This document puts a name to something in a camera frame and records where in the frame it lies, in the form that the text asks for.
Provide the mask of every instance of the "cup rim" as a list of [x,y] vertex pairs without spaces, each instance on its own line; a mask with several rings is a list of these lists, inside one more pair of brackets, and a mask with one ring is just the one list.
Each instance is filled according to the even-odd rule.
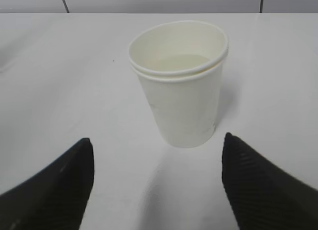
[[161,77],[161,76],[153,76],[153,75],[147,75],[143,72],[140,72],[139,70],[137,70],[135,67],[133,67],[132,65],[130,65],[130,68],[140,77],[143,77],[145,79],[151,80],[151,81],[155,81],[155,82],[165,82],[165,83],[177,83],[177,82],[186,82],[186,81],[192,81],[192,80],[196,80],[199,78],[203,78],[205,76],[207,76],[208,74],[214,72],[215,70],[217,70],[222,64],[224,63],[224,60],[221,60],[220,62],[218,62],[216,65],[214,65],[213,67],[195,74],[195,75],[187,75],[187,76],[181,76],[181,77]]
[[[131,47],[140,37],[142,37],[146,33],[150,32],[152,30],[155,30],[155,29],[157,29],[159,27],[166,26],[166,25],[172,25],[172,24],[178,24],[178,23],[200,23],[200,24],[205,24],[205,25],[209,25],[209,26],[212,26],[212,27],[216,28],[218,31],[220,31],[223,34],[224,39],[225,39],[225,45],[224,45],[221,53],[215,59],[209,60],[208,62],[206,62],[206,63],[204,63],[202,65],[199,65],[199,66],[196,66],[196,67],[193,67],[193,68],[190,68],[190,69],[185,69],[185,70],[164,71],[164,72],[144,68],[144,67],[138,65],[131,58],[131,55],[130,55]],[[132,40],[132,42],[129,44],[128,47],[129,47],[128,48],[129,62],[131,64],[131,66],[133,66],[139,72],[150,74],[150,75],[154,75],[154,76],[161,76],[161,77],[162,76],[164,76],[164,77],[176,76],[177,77],[177,76],[183,76],[183,75],[189,75],[189,74],[193,74],[193,73],[198,73],[198,72],[200,72],[202,70],[206,70],[206,69],[208,69],[210,67],[213,67],[213,66],[217,65],[222,59],[225,58],[225,56],[228,53],[228,50],[229,50],[229,39],[228,39],[228,36],[226,35],[225,31],[223,29],[221,29],[220,27],[214,25],[214,24],[211,24],[211,23],[208,23],[208,22],[205,22],[205,21],[200,21],[200,20],[179,20],[179,21],[173,21],[173,22],[160,24],[160,25],[151,27],[151,28],[143,31],[141,34],[139,34],[138,36],[136,36]]]

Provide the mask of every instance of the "white table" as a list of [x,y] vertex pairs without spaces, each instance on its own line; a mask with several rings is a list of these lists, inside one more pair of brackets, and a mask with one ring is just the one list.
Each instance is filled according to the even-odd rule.
[[[160,137],[127,46],[180,19],[224,28],[218,125],[194,149]],[[82,137],[95,154],[83,230],[236,230],[221,182],[230,131],[318,188],[318,14],[1,14],[0,193]]]

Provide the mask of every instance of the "white paper cup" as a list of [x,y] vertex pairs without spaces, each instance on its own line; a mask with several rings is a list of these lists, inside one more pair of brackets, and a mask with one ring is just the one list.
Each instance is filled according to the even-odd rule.
[[[221,28],[203,21],[177,21],[151,28],[135,38],[129,47],[129,61],[135,69],[148,75],[193,75],[223,60],[228,54],[228,48],[228,38]],[[158,69],[156,65],[160,61],[182,55],[204,57],[206,62],[171,67],[171,70],[169,67]]]
[[[160,36],[161,31],[156,31],[162,27],[165,27],[165,38]],[[179,34],[183,41],[179,39],[173,43],[172,38],[167,38],[167,34]],[[143,33],[130,45],[131,68],[139,77],[162,137],[172,146],[195,147],[205,143],[212,136],[222,67],[227,53],[228,39],[225,33],[213,25],[198,21],[158,26]],[[155,64],[156,60],[169,59],[175,55],[198,55],[206,58],[207,62],[194,67],[190,62],[189,68],[185,69],[176,69],[178,63],[172,62],[173,70],[170,70],[169,61],[168,65],[164,66],[166,70],[152,69],[152,64]]]

